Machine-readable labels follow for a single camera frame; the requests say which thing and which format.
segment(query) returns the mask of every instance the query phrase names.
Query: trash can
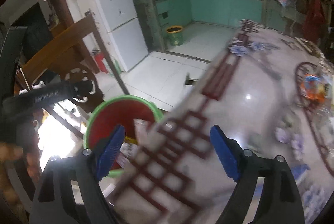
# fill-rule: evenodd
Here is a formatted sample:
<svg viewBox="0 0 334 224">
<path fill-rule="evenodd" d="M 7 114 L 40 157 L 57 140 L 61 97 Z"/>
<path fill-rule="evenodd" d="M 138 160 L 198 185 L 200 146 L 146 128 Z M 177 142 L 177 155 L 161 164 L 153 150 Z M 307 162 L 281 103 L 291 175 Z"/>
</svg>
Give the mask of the trash can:
<svg viewBox="0 0 334 224">
<path fill-rule="evenodd" d="M 183 35 L 182 35 L 182 26 L 170 26 L 166 29 L 168 33 L 168 38 L 170 40 L 170 44 L 174 47 L 180 46 L 183 44 Z"/>
<path fill-rule="evenodd" d="M 121 95 L 100 104 L 88 120 L 84 148 L 93 149 L 101 138 L 108 137 L 116 125 L 123 125 L 125 137 L 136 140 L 134 119 L 143 119 L 151 124 L 163 117 L 162 112 L 152 102 L 132 95 Z M 117 177 L 123 169 L 115 162 L 109 177 Z"/>
</svg>

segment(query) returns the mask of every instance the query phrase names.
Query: green bucket rim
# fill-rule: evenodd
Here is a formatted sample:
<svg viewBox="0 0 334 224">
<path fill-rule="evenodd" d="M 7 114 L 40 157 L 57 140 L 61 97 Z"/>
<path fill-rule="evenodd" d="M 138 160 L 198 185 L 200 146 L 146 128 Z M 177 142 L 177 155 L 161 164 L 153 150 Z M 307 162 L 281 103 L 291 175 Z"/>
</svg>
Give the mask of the green bucket rim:
<svg viewBox="0 0 334 224">
<path fill-rule="evenodd" d="M 99 106 L 95 108 L 95 110 L 92 113 L 92 116 L 88 119 L 87 131 L 83 138 L 83 148 L 84 149 L 88 148 L 88 137 L 91 131 L 91 125 L 95 121 L 98 114 L 109 104 L 120 101 L 120 100 L 124 100 L 124 99 L 135 100 L 135 101 L 139 101 L 145 104 L 152 111 L 154 120 L 156 122 L 158 122 L 163 117 L 163 113 L 159 110 L 159 108 L 153 102 L 149 102 L 146 99 L 143 99 L 137 96 L 133 96 L 133 95 L 121 95 L 121 96 L 112 98 L 108 101 L 102 102 Z M 112 178 L 118 177 L 122 173 L 123 173 L 123 169 L 111 170 L 108 174 L 108 177 L 112 177 Z"/>
</svg>

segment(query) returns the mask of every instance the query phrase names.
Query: metal screw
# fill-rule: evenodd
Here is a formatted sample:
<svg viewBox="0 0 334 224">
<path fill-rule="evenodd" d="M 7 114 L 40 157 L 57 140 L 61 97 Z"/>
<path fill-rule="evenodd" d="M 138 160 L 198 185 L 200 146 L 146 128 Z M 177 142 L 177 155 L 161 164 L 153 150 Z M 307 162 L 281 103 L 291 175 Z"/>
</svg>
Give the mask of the metal screw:
<svg viewBox="0 0 334 224">
<path fill-rule="evenodd" d="M 252 156 L 253 155 L 253 152 L 250 150 L 250 149 L 245 149 L 244 151 L 243 151 L 243 154 L 245 155 L 245 156 Z"/>
<path fill-rule="evenodd" d="M 91 155 L 91 149 L 89 149 L 89 148 L 84 149 L 83 152 L 82 152 L 82 154 L 83 154 L 84 156 Z"/>
<path fill-rule="evenodd" d="M 50 157 L 50 160 L 51 160 L 52 162 L 56 161 L 57 159 L 59 159 L 59 156 L 58 156 L 58 155 L 53 155 L 53 156 Z"/>
<path fill-rule="evenodd" d="M 276 157 L 276 159 L 278 160 L 278 162 L 281 162 L 281 163 L 283 163 L 283 162 L 285 161 L 284 157 L 281 156 L 281 155 L 278 155 L 278 156 Z"/>
</svg>

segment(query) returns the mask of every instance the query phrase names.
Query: white refrigerator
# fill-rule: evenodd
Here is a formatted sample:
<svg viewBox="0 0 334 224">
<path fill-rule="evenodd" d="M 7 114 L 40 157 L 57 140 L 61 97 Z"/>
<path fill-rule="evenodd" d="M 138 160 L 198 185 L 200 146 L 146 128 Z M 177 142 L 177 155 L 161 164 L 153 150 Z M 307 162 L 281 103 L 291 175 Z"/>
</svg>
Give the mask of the white refrigerator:
<svg viewBox="0 0 334 224">
<path fill-rule="evenodd" d="M 91 12 L 112 60 L 129 71 L 148 55 L 132 0 L 76 0 L 82 17 Z M 98 48 L 92 35 L 84 38 L 89 51 Z"/>
</svg>

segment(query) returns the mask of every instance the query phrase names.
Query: green trash can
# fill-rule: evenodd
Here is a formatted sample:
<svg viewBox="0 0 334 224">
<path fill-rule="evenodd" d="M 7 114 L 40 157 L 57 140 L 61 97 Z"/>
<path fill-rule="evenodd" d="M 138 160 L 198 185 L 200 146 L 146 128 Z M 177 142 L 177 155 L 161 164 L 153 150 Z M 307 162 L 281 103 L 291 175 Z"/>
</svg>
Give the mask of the green trash can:
<svg viewBox="0 0 334 224">
<path fill-rule="evenodd" d="M 182 26 L 170 26 L 166 29 L 168 33 L 168 38 L 170 40 L 170 44 L 174 47 L 180 46 L 183 44 L 183 35 L 182 35 Z"/>
</svg>

